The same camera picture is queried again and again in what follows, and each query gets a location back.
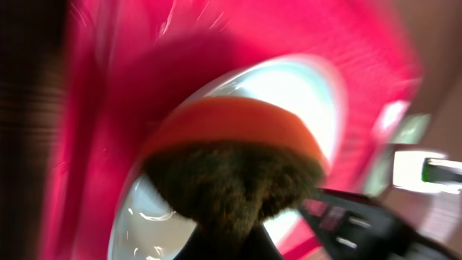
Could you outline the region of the orange green sponge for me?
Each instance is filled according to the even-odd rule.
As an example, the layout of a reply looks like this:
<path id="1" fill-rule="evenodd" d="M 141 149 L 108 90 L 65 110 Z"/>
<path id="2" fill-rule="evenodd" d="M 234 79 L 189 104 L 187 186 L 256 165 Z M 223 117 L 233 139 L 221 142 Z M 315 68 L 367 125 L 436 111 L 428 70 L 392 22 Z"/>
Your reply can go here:
<path id="1" fill-rule="evenodd" d="M 312 196 L 328 167 L 295 114 L 245 97 L 176 108 L 148 138 L 140 162 L 176 212 L 207 233 L 235 237 Z"/>

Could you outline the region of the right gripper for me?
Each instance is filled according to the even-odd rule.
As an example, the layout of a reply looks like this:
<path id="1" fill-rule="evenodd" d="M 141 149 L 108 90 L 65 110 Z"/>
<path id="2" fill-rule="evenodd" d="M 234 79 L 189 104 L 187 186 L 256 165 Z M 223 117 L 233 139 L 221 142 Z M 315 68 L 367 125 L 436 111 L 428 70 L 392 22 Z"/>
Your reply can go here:
<path id="1" fill-rule="evenodd" d="M 299 212 L 333 260 L 457 259 L 443 245 L 362 194 L 320 188 Z"/>

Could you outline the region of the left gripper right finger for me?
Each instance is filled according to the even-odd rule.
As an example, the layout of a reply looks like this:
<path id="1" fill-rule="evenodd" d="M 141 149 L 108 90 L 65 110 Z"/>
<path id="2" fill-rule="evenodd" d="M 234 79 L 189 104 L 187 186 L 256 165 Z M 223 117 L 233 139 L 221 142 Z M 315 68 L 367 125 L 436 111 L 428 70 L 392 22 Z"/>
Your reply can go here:
<path id="1" fill-rule="evenodd" d="M 245 260 L 284 260 L 263 224 L 255 226 L 247 237 Z"/>

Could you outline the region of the white plate top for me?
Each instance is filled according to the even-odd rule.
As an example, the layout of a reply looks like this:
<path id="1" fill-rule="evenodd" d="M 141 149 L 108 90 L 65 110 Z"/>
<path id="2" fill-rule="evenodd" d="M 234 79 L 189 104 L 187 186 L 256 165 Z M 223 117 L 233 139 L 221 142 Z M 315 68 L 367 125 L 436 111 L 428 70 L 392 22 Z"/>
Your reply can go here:
<path id="1" fill-rule="evenodd" d="M 231 71 L 195 91 L 176 110 L 219 97 L 268 103 L 296 115 L 327 163 L 333 162 L 344 130 L 345 94 L 340 73 L 326 60 L 288 55 Z M 123 184 L 108 258 L 176 259 L 196 228 L 170 208 L 135 162 Z"/>

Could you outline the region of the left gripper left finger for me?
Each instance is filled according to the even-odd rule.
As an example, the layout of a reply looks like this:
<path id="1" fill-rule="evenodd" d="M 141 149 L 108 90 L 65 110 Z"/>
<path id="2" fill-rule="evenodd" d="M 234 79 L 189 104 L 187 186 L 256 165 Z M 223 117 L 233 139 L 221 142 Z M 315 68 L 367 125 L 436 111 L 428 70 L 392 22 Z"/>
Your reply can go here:
<path id="1" fill-rule="evenodd" d="M 213 260 L 216 258 L 217 250 L 212 239 L 201 227 L 196 227 L 173 260 Z"/>

